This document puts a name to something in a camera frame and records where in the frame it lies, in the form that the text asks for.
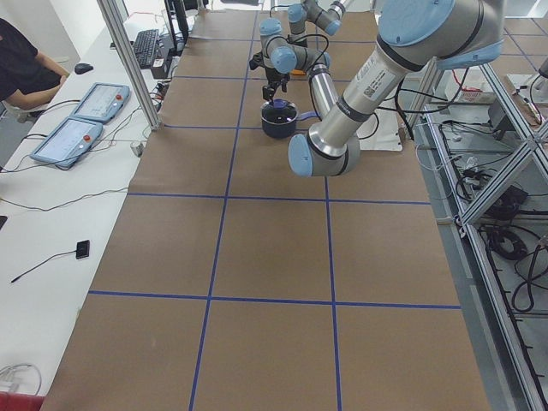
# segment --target black pot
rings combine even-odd
[[[274,139],[285,139],[295,133],[299,111],[287,100],[276,98],[260,108],[263,131]]]

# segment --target tablet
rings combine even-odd
[[[118,114],[128,97],[128,86],[94,83],[71,116],[105,124]]]
[[[67,117],[36,147],[30,158],[66,170],[92,148],[102,132],[100,122]]]

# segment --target black connector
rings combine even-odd
[[[76,259],[84,259],[85,257],[89,257],[89,240],[76,243]]]

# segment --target person's arm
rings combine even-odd
[[[65,70],[62,66],[55,63],[51,58],[46,56],[42,51],[39,51],[36,57],[34,58],[38,63],[40,63],[42,66],[46,67],[47,69],[50,69],[54,73],[57,73],[61,76],[68,77],[69,72]]]
[[[6,98],[6,101],[15,107],[19,107],[23,110],[30,110],[34,107],[38,107],[42,104],[49,103],[51,99],[57,94],[63,83],[67,78],[62,75],[59,86],[50,88],[49,90],[43,90],[41,92],[31,92],[29,94],[23,94],[21,90],[17,90],[11,96]]]

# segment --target red object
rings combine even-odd
[[[39,411],[44,398],[0,392],[0,411]]]

